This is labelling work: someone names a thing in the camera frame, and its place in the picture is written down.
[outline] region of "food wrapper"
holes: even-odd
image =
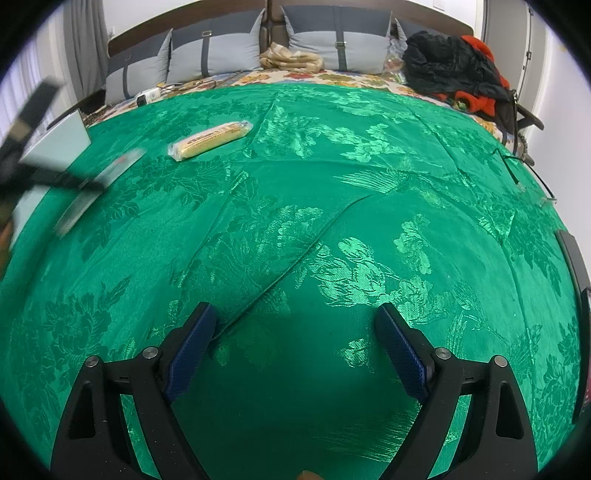
[[[388,55],[386,55],[386,61],[384,62],[384,73],[395,75],[402,74],[402,68],[404,67],[404,61],[402,56],[404,51],[407,49],[406,35],[402,26],[397,19],[394,19],[395,23],[392,24],[390,32],[390,48],[388,49]]]
[[[168,147],[168,154],[176,161],[183,161],[220,145],[244,137],[252,130],[252,123],[228,122],[183,138]]]

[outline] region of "white door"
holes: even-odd
[[[519,92],[530,40],[529,8],[523,0],[487,0],[485,17],[483,40],[501,75]]]
[[[540,89],[546,52],[546,24],[533,11],[531,11],[530,33],[530,47],[527,54],[528,61],[524,66],[525,71],[521,88],[517,93],[519,95],[519,103],[532,112]]]

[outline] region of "folded blanket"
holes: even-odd
[[[318,73],[324,65],[322,57],[312,52],[290,51],[275,42],[261,54],[261,66],[265,69],[289,70],[291,72]]]

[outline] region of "black cable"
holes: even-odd
[[[513,106],[513,156],[517,155],[517,147],[519,144],[519,131],[517,130],[517,91],[511,90],[511,103]]]
[[[554,193],[552,193],[552,190],[550,190],[550,187],[548,187],[546,185],[546,182],[544,180],[542,180],[542,177],[540,177],[538,175],[538,173],[534,170],[534,167],[532,167],[531,165],[521,161],[521,159],[519,157],[515,157],[513,155],[503,155],[501,153],[501,151],[496,148],[495,151],[493,152],[493,154],[498,153],[499,156],[501,157],[501,160],[503,161],[503,163],[505,164],[505,167],[507,168],[507,170],[509,171],[509,174],[511,175],[511,178],[513,179],[513,181],[515,182],[516,185],[519,184],[519,179],[515,176],[515,174],[511,171],[511,169],[509,168],[509,164],[507,163],[506,159],[507,158],[512,158],[513,160],[519,160],[520,162],[522,162],[523,164],[527,165],[530,170],[534,173],[535,177],[541,182],[541,184],[544,186],[544,188],[546,189],[546,191],[548,192],[548,194],[550,195],[550,197],[548,198],[548,200],[552,201],[552,202],[556,202],[558,201],[558,199],[554,196]]]
[[[552,202],[558,201],[558,199],[554,196],[554,193],[552,193],[552,190],[550,190],[550,188],[546,185],[546,182],[544,180],[542,180],[542,177],[540,177],[538,175],[538,173],[534,170],[534,167],[532,167],[531,165],[528,165],[527,163],[526,163],[526,165],[530,168],[530,170],[534,173],[535,177],[541,182],[541,184],[544,186],[544,188],[546,189],[546,191],[550,195],[549,200],[551,200]]]
[[[207,81],[200,80],[195,85],[191,85],[190,87],[182,87],[181,86],[181,87],[179,87],[177,89],[172,89],[172,88],[168,88],[168,87],[158,87],[158,88],[160,88],[162,90],[167,90],[167,91],[173,92],[173,93],[182,93],[182,92],[185,92],[187,90],[191,90],[193,88],[200,87],[203,84],[212,83],[212,82],[213,82],[213,87],[211,87],[209,90],[213,90],[217,86],[217,80],[207,80]]]

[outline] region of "gray curtain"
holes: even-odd
[[[105,84],[108,40],[102,0],[64,3],[66,57],[78,101]]]

